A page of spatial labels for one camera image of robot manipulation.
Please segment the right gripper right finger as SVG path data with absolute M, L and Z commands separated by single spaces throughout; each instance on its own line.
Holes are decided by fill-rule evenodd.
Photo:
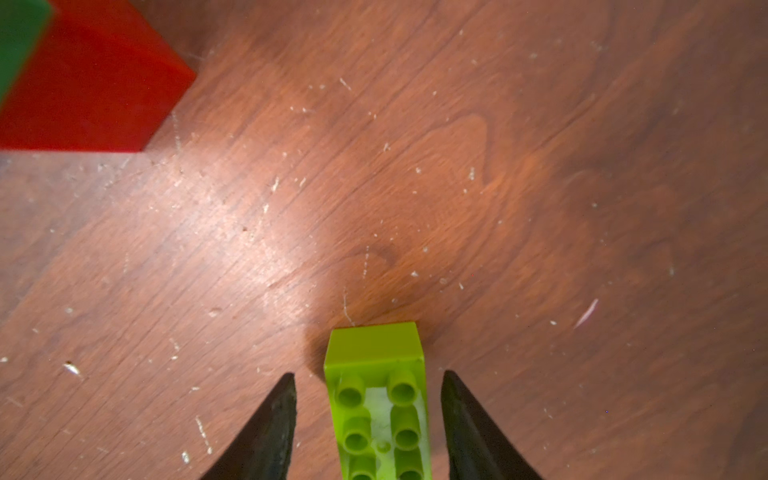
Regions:
M 440 400 L 451 480 L 541 480 L 452 370 L 444 372 Z

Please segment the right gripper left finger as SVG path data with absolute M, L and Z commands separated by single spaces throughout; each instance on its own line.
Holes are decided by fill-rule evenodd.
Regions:
M 280 377 L 219 459 L 201 476 L 215 479 L 285 480 L 297 422 L 295 375 Z

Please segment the lime green lego brick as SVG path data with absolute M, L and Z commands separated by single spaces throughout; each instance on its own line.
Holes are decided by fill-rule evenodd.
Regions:
M 325 382 L 344 479 L 430 479 L 425 357 L 417 325 L 335 329 Z

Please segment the small red lego brick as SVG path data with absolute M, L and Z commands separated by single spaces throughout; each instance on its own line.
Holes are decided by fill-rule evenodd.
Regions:
M 53 16 L 1 104 L 4 150 L 139 152 L 196 78 L 128 1 Z

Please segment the green square lego brick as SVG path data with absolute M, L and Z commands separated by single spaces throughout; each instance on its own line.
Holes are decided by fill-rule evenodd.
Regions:
M 53 16 L 46 0 L 1 0 L 1 104 L 34 53 Z

